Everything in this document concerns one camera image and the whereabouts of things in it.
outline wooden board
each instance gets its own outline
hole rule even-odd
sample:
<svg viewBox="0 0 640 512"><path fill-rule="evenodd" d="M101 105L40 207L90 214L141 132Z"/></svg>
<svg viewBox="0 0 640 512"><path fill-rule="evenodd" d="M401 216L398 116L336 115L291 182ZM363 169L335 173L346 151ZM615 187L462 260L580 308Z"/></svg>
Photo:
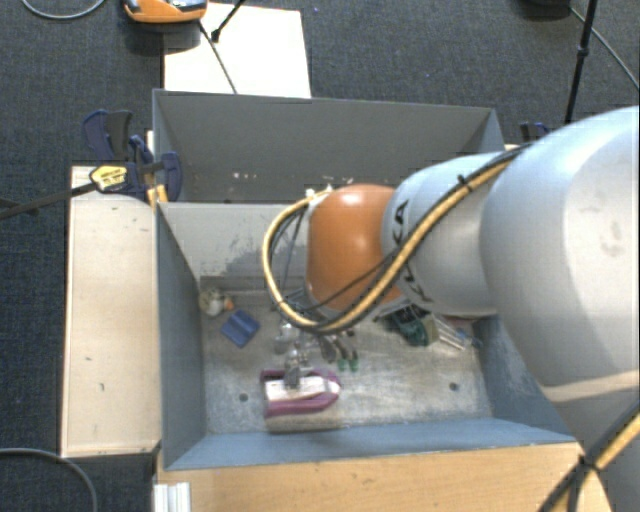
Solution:
<svg viewBox="0 0 640 512"><path fill-rule="evenodd" d="M577 443L281 466L166 472L191 485L192 512L534 512L578 460ZM580 512L610 512L599 481Z"/></svg>
<svg viewBox="0 0 640 512"><path fill-rule="evenodd" d="M208 33L231 11L210 2L202 24ZM215 45L204 35L165 36L164 86L170 91L311 97L307 56L298 11L242 6Z"/></svg>
<svg viewBox="0 0 640 512"><path fill-rule="evenodd" d="M91 168L74 168L72 184ZM160 440L153 215L92 192L69 209L64 457L151 451Z"/></svg>

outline bin floor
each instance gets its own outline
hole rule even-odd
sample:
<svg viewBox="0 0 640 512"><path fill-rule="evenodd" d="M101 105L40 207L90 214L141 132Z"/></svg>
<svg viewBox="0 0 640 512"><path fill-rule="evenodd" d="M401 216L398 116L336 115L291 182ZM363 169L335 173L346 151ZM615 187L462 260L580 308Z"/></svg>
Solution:
<svg viewBox="0 0 640 512"><path fill-rule="evenodd" d="M260 371L283 368L274 351L280 316L264 292L233 295L236 306L260 322L260 330L238 348L220 333L229 313L202 315L204 386L208 428L214 434L296 432L360 425L413 423L491 416L478 353L434 344L411 347L398 334L362 322L350 338L360 357L356 372L338 371L314 347L310 362L329 368L342 382L338 401L307 415L264 419Z"/></svg>

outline gray bin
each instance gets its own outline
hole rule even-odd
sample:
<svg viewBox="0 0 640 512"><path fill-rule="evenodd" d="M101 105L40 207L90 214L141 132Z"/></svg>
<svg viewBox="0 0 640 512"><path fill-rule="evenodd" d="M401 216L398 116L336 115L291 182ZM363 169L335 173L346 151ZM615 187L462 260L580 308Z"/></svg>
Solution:
<svg viewBox="0 0 640 512"><path fill-rule="evenodd" d="M498 318L477 324L484 348L465 353L410 347L365 322L360 371L339 374L344 392L331 409L262 418L258 374L282 357L259 247L282 204L308 187L396 185L432 163L500 150L492 110L157 90L153 128L156 153L178 151L185 172L180 201L161 205L156 223L167 469L572 440ZM304 245L301 236L293 283L304 275ZM198 291L211 283L260 320L245 348L219 333L224 316L201 315Z"/></svg>

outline dark carpet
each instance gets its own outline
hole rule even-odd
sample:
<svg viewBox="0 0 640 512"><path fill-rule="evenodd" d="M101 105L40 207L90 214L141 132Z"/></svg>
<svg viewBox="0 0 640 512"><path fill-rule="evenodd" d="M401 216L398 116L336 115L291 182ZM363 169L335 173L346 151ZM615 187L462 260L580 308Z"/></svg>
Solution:
<svg viewBox="0 0 640 512"><path fill-rule="evenodd" d="M32 0L73 12L93 0ZM586 0L573 2L582 13ZM316 97L494 107L505 140L519 123L561 126L581 23L519 0L281 0L248 5L302 11ZM19 0L0 7L0 197L14 201L68 185L92 158L80 123L98 108L135 113L151 127L161 86L161 38L130 24L108 0L86 18L42 20ZM595 27L638 76L640 2L600 2ZM595 39L576 118L638 103L638 93ZM0 448L58 446L64 335L66 206L0 222ZM151 458L78 461L100 510L148 511ZM89 510L82 481L61 464L0 457L0 510Z"/></svg>

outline small blue block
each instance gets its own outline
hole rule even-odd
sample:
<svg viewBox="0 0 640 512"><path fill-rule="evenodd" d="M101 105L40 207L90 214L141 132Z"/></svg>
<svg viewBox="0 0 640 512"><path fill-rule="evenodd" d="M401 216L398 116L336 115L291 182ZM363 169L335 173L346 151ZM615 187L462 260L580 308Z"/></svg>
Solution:
<svg viewBox="0 0 640 512"><path fill-rule="evenodd" d="M220 331L238 348L244 347L260 329L260 323L241 309L234 311Z"/></svg>

